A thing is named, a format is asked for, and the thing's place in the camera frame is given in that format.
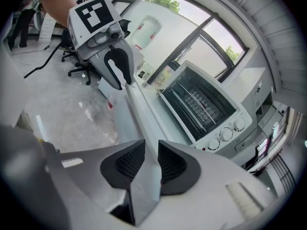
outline floor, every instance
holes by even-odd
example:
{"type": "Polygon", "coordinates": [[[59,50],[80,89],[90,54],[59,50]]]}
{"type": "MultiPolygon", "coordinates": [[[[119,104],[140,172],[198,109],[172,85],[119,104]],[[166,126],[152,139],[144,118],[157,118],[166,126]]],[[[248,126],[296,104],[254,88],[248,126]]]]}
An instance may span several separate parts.
{"type": "MultiPolygon", "coordinates": [[[[25,75],[42,66],[59,42],[59,39],[54,39],[48,50],[19,54],[42,50],[50,44],[28,40],[28,47],[14,49],[12,58],[25,75]]],[[[91,75],[93,85],[86,86],[87,77],[82,72],[68,77],[65,72],[75,69],[76,60],[69,57],[62,63],[62,53],[63,50],[57,50],[46,67],[25,79],[32,90],[25,110],[35,135],[51,142],[61,152],[116,144],[112,112],[98,90],[99,78],[91,75]]]]}

